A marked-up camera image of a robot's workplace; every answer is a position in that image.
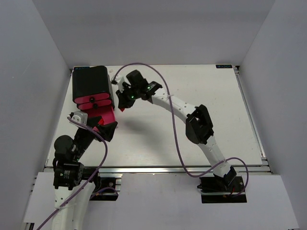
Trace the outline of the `red flower printed lego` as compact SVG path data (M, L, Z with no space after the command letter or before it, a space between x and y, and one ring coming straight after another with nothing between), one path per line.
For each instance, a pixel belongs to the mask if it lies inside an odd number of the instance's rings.
M100 126L103 126L103 125L105 124L104 119L103 119L103 118L101 118L101 119L99 120L98 124L99 124Z

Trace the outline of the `pink top drawer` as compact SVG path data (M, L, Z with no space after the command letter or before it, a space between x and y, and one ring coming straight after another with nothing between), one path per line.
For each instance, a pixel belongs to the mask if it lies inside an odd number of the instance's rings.
M73 102L76 104L93 103L96 101L108 99L109 97L110 97L109 93L103 92L103 93L78 97L73 99Z

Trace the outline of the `pink drawer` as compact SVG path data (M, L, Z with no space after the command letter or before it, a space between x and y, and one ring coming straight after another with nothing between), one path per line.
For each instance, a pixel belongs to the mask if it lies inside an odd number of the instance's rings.
M73 102L76 104L93 103L96 101L108 99L109 97L110 97L109 93L103 92L103 93L78 97L73 99Z
M112 101L109 99L106 100L100 100L95 102L88 102L83 104L77 104L77 108L80 110L89 110L89 109L97 109L99 107L108 106L111 105Z
M111 105L99 107L97 109L83 110L83 112L88 114L88 118L101 116L105 121L105 125L116 121L114 110Z

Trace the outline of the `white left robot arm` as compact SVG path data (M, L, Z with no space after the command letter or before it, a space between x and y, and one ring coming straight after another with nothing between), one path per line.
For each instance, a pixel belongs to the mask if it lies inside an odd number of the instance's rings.
M118 125L115 118L88 117L86 113L74 112L67 116L77 126L75 136L62 135L54 143L54 191L55 213L53 230L80 230L90 199L102 193L117 191L113 185L102 183L99 176L100 163L95 169L85 168L80 162L82 155L94 140L106 144L113 138Z

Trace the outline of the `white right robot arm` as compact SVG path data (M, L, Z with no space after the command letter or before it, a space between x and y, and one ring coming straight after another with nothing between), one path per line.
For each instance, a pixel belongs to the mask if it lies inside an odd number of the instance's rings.
M118 108L131 108L137 99L149 101L173 113L185 124L185 135L196 144L213 167L213 174L220 186L228 188L236 177L236 171L219 149L213 131L213 123L204 105L194 106L170 95L161 84L148 82L138 70L125 77L113 77L112 84L118 86Z

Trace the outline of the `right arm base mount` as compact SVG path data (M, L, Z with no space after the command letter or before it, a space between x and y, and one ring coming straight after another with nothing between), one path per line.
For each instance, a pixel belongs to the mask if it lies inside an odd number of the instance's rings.
M247 203L244 187L241 176L236 176L228 187L219 183L214 177L201 177L197 186L203 204Z

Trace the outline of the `black drawer cabinet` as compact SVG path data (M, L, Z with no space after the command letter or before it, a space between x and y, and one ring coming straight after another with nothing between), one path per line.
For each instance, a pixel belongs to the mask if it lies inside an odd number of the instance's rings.
M114 106L111 81L105 66L74 67L72 70L72 100L78 97L107 92Z

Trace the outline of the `pink bottom drawer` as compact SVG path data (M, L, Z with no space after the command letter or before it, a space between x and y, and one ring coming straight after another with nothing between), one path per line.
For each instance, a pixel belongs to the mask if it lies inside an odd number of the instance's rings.
M97 109L83 110L83 112L88 114L88 118L101 116L105 121L105 125L116 121L114 110L111 105L99 107Z

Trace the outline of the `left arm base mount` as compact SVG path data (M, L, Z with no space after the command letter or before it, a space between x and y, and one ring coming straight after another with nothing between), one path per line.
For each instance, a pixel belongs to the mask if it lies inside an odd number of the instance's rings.
M121 174L100 173L90 201L116 201L121 190Z

